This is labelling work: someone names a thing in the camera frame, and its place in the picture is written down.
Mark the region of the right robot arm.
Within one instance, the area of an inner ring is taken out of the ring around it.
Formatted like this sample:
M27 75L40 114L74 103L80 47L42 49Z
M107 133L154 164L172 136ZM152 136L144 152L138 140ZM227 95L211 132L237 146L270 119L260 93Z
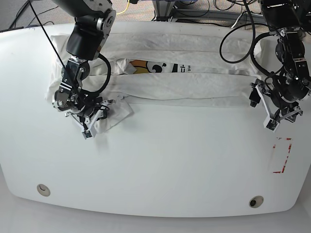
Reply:
M109 0L56 0L54 3L74 17L74 29L67 42L66 51L71 55L63 65L62 80L55 92L52 104L60 112L76 120L84 138L94 137L94 125L106 119L111 100L103 100L100 94L111 77L110 62L100 53L116 17ZM89 76L89 62L104 61L107 67L105 82L96 91L83 89L83 80Z

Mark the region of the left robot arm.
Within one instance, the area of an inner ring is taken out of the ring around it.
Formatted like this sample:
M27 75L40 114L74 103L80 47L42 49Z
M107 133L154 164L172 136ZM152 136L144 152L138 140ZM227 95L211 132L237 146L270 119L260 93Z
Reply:
M278 36L275 53L282 67L277 72L269 72L257 63L254 52L250 52L255 67L272 82L256 80L251 84L253 90L249 98L252 107L263 102L267 112L266 126L273 127L283 119L295 122L297 115L302 114L298 101L311 91L301 38L301 13L295 10L296 6L304 5L291 0L262 0L260 6L269 32L257 36L254 44L275 33Z

